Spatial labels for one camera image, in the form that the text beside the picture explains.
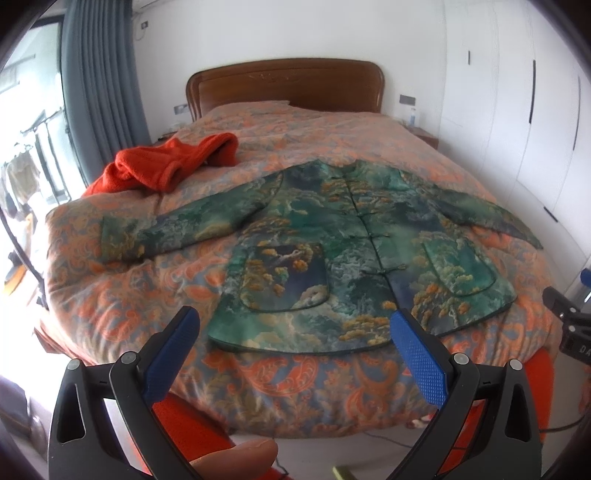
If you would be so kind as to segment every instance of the jacket pocket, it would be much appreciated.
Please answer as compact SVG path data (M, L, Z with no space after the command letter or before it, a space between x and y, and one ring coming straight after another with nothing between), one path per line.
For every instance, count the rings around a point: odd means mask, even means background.
M254 247L246 259L240 300L251 310L287 312L320 305L329 285L320 244Z
M468 296L489 288L494 272L482 261L469 240L443 233L423 239L423 247L439 280L455 296Z

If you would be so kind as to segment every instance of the blue object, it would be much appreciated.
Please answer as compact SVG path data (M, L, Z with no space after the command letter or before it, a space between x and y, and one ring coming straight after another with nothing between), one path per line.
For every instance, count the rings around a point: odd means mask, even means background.
M168 341L146 369L142 396L147 406L151 407L166 397L199 336L199 326L200 320L197 310L187 309L187 313Z
M442 408L448 395L445 373L399 310L390 317L390 335L425 400Z
M581 283L586 287L591 288L591 270L589 270L588 268L585 268L581 272Z

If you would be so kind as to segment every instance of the white wardrobe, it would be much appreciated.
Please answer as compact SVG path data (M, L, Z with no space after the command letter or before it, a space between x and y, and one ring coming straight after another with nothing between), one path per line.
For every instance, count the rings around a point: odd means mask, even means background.
M440 151L538 236L566 291L591 258L591 83L525 0L445 0Z

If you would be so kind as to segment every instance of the wall socket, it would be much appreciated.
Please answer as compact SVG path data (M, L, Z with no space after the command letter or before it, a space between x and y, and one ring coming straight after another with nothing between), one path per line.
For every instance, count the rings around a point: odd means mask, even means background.
M174 107L174 114L181 115L182 113L188 113L189 106L186 103L182 103L181 105L177 105Z
M177 124L172 124L170 127L170 131L171 132L178 132L179 130L181 130L182 128L185 128L187 126L187 122L179 122Z

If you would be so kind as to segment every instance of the floral bed cover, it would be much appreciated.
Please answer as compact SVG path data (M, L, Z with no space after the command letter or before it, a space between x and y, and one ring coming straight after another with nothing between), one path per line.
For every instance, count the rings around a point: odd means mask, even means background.
M204 332L218 304L236 235L151 260L105 265L100 260L105 215L160 215L315 159L334 166L357 159L386 164L494 201L468 172L384 115L315 112L285 102L234 103L177 136L197 144L226 131L240 141L236 167L202 167L172 194L98 194L48 215L51 315L41 330L53 344L87 364L113 362L125 351L138 351L185 304L199 311ZM463 228L518 297L504 313L444 337L450 352L492 365L509 358L526 361L540 348L555 354L561 329L541 302L542 290L552 283L543 251L506 234ZM228 429L275 437L341 436L433 411L392 345L332 356L230 353L202 334L172 392Z

